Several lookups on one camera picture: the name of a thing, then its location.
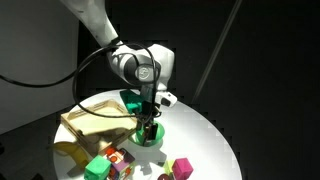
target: white round table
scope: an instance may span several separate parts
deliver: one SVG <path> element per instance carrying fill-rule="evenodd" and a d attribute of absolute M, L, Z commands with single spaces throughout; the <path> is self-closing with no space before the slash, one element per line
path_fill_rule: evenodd
<path fill-rule="evenodd" d="M 81 102 L 90 106 L 108 99 L 123 104 L 121 90 L 94 95 Z M 163 140 L 152 147 L 141 147 L 126 140 L 118 148 L 125 148 L 136 159 L 134 173 L 128 179 L 157 180 L 164 173 L 159 163 L 188 158 L 194 171 L 190 180 L 242 180 L 238 161 L 221 133 L 198 112 L 181 102 L 172 108 L 161 106 L 162 116 L 156 118 L 165 128 Z M 60 125 L 54 142 L 76 142 L 75 137 Z M 84 179 L 69 156 L 54 152 L 54 166 L 58 179 Z"/>

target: wooden tray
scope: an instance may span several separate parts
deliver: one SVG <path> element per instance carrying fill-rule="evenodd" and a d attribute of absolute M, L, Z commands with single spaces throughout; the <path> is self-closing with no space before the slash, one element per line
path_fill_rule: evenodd
<path fill-rule="evenodd" d="M 127 110 L 113 99 L 86 109 L 111 116 L 129 115 Z M 61 122 L 92 157 L 98 154 L 103 156 L 109 146 L 116 147 L 125 141 L 134 134 L 137 125 L 136 118 L 104 118 L 83 110 L 62 114 Z"/>

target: toy block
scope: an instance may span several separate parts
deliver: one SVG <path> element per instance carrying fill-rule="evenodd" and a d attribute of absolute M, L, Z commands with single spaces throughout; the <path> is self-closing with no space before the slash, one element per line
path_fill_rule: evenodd
<path fill-rule="evenodd" d="M 103 180 L 109 174 L 111 162 L 102 156 L 96 156 L 85 168 L 85 180 Z"/>
<path fill-rule="evenodd" d="M 176 159 L 172 166 L 176 180 L 186 180 L 193 172 L 193 168 L 187 158 Z"/>
<path fill-rule="evenodd" d="M 106 150 L 106 157 L 111 162 L 108 178 L 111 180 L 124 179 L 134 168 L 135 158 L 124 148 L 110 147 Z"/>
<path fill-rule="evenodd" d="M 173 173 L 172 172 L 173 163 L 174 163 L 174 160 L 167 160 L 164 163 L 164 166 L 163 166 L 164 167 L 164 172 L 169 176 Z"/>

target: pink cube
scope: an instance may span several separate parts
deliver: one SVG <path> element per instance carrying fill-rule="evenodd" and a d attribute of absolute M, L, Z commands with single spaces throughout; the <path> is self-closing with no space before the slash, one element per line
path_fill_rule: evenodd
<path fill-rule="evenodd" d="M 186 180 L 193 172 L 193 168 L 187 158 L 181 158 L 174 161 L 172 171 L 176 180 Z"/>

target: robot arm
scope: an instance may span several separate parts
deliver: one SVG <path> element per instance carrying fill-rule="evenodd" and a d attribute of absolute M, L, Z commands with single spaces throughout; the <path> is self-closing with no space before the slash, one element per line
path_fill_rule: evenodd
<path fill-rule="evenodd" d="M 109 45 L 118 38 L 116 31 L 105 11 L 105 0 L 61 0 L 67 8 L 89 29 L 100 46 Z M 172 107 L 177 98 L 167 92 L 167 84 L 174 64 L 174 53 L 154 44 L 148 48 L 156 61 L 156 98 L 157 104 Z M 108 54 L 112 71 L 131 85 L 142 86 L 141 96 L 151 102 L 153 89 L 153 66 L 146 50 L 133 50 L 128 46 L 120 46 L 115 52 Z"/>

